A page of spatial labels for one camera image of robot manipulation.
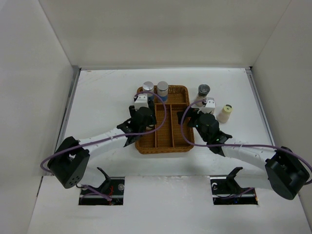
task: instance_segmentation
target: wicker tray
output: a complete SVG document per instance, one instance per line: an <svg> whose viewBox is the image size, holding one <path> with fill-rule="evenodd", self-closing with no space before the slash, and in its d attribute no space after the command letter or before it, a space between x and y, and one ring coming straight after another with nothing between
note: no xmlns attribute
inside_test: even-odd
<svg viewBox="0 0 312 234"><path fill-rule="evenodd" d="M187 152L193 148L182 137L180 125L176 113L184 111L190 105L189 92L186 87L180 85L169 85L168 103L166 104L167 117L161 129L155 133L145 135L136 142L136 148L141 154L159 154ZM163 121L165 112L162 103L155 98L155 113L157 124ZM186 138L194 143L193 129L187 127L187 121L183 125Z"/></svg>

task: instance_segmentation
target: rectangular slot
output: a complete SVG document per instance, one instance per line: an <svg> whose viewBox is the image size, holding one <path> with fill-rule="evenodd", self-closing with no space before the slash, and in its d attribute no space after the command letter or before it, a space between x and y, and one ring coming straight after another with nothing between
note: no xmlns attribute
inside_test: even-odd
<svg viewBox="0 0 312 234"><path fill-rule="evenodd" d="M254 195L242 197L228 198L224 196L213 196L214 205L258 205L258 201Z"/></svg>
<svg viewBox="0 0 312 234"><path fill-rule="evenodd" d="M125 177L111 177L111 183L105 194L109 195L112 200L92 193L90 190L81 190L78 204L80 206L120 206L123 205L123 194L125 188Z"/></svg>
<svg viewBox="0 0 312 234"><path fill-rule="evenodd" d="M159 126L164 117L165 111L162 104L155 104L157 126ZM170 104L166 104L167 117L164 125L156 132L157 144L156 148L172 148L172 129L171 129L171 110Z"/></svg>
<svg viewBox="0 0 312 234"><path fill-rule="evenodd" d="M240 188L230 181L223 175L210 177L214 205L258 205L254 188Z"/></svg>
<svg viewBox="0 0 312 234"><path fill-rule="evenodd" d="M172 104L172 129L174 135L174 143L176 147L189 147L190 145L183 139L180 125L178 123L177 112L184 111L187 107L186 103L176 103ZM193 134L193 130L187 126L188 119L185 120L183 124L183 133L185 137L191 141L191 134Z"/></svg>
<svg viewBox="0 0 312 234"><path fill-rule="evenodd" d="M168 93L170 95L168 96L168 102L171 104L186 102L185 90L186 88L184 86L179 87L179 88L171 88L169 86Z"/></svg>
<svg viewBox="0 0 312 234"><path fill-rule="evenodd" d="M140 138L140 147L141 148L155 148L156 147L156 133L151 133L144 135Z"/></svg>

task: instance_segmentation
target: tray divider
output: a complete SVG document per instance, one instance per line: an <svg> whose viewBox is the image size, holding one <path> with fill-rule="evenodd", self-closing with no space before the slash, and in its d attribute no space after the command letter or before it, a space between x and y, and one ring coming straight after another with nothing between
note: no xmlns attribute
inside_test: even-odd
<svg viewBox="0 0 312 234"><path fill-rule="evenodd" d="M157 119L157 105L155 105L155 119ZM155 134L155 148L158 148L157 147L157 131L154 132Z"/></svg>
<svg viewBox="0 0 312 234"><path fill-rule="evenodd" d="M175 138L174 138L174 131L173 131L173 123L172 123L172 104L170 104L170 122L171 122L171 138L172 138L172 147L175 148Z"/></svg>

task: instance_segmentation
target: jar lid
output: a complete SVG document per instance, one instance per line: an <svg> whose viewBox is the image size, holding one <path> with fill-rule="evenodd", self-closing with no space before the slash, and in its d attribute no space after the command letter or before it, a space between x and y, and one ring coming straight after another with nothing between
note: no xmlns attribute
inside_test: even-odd
<svg viewBox="0 0 312 234"><path fill-rule="evenodd" d="M168 89L168 83L165 81L161 81L157 84L157 89L165 91Z"/></svg>
<svg viewBox="0 0 312 234"><path fill-rule="evenodd" d="M229 105L229 104L226 104L224 107L223 107L223 111L226 112L226 113L231 113L233 110L232 106Z"/></svg>
<svg viewBox="0 0 312 234"><path fill-rule="evenodd" d="M152 82L150 82L150 81L144 82L143 90L145 90L145 91L154 90L154 84Z"/></svg>
<svg viewBox="0 0 312 234"><path fill-rule="evenodd" d="M201 84L198 87L198 94L202 97L207 96L209 92L210 92L210 87L207 84Z"/></svg>

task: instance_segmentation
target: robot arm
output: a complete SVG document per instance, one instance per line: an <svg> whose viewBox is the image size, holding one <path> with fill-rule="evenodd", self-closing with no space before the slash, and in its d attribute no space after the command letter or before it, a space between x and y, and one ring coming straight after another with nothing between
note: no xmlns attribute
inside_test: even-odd
<svg viewBox="0 0 312 234"><path fill-rule="evenodd" d="M177 114L180 123L183 112ZM207 145L220 145L209 147L213 153L245 161L265 172L263 177L251 176L246 178L237 176L234 180L238 171L242 169L238 168L235 173L227 177L229 183L234 183L241 188L258 187L273 189L281 197L292 200L310 177L301 162L284 151L227 146L227 144L239 145L244 143L220 131L219 122L211 112L203 112L201 109L191 108L186 113L186 117L190 117L188 126L195 127Z"/></svg>
<svg viewBox="0 0 312 234"><path fill-rule="evenodd" d="M131 118L111 131L81 140L76 140L70 136L62 142L56 153L74 146L107 139L107 141L98 144L63 153L48 162L48 168L64 188L68 189L77 184L83 184L96 188L100 193L106 191L110 178L101 168L88 167L88 163L107 151L134 143L141 137L137 133L143 133L146 128L156 124L154 103L147 99L146 94L139 95L135 99L134 106L129 107L129 111Z"/></svg>

